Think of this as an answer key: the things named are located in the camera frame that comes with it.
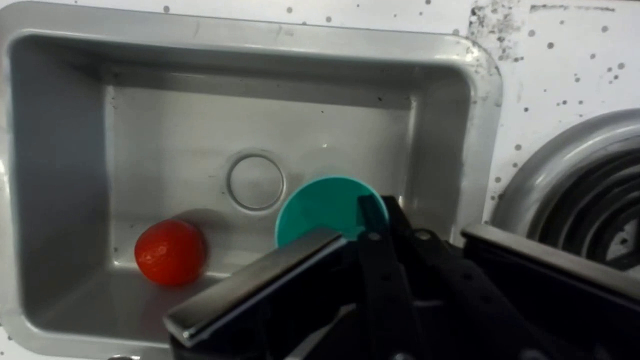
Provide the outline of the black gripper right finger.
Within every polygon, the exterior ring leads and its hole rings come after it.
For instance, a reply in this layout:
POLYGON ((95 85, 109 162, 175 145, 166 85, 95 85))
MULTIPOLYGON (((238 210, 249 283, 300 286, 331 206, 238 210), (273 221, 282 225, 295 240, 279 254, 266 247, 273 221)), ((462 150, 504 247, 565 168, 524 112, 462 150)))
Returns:
POLYGON ((610 289, 613 293, 632 301, 640 300, 640 281, 636 277, 598 261, 550 247, 488 223, 470 223, 462 229, 462 235, 468 241, 496 245, 524 260, 532 260, 534 264, 569 273, 571 277, 582 280, 591 286, 610 289))

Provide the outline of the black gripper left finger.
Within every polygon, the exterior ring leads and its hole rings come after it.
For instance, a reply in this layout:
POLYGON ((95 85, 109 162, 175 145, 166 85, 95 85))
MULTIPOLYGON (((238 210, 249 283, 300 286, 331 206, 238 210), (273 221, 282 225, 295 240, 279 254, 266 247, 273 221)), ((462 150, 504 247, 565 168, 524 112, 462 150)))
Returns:
POLYGON ((312 229, 175 306, 164 326, 182 346, 192 348, 346 244, 338 231, 312 229))

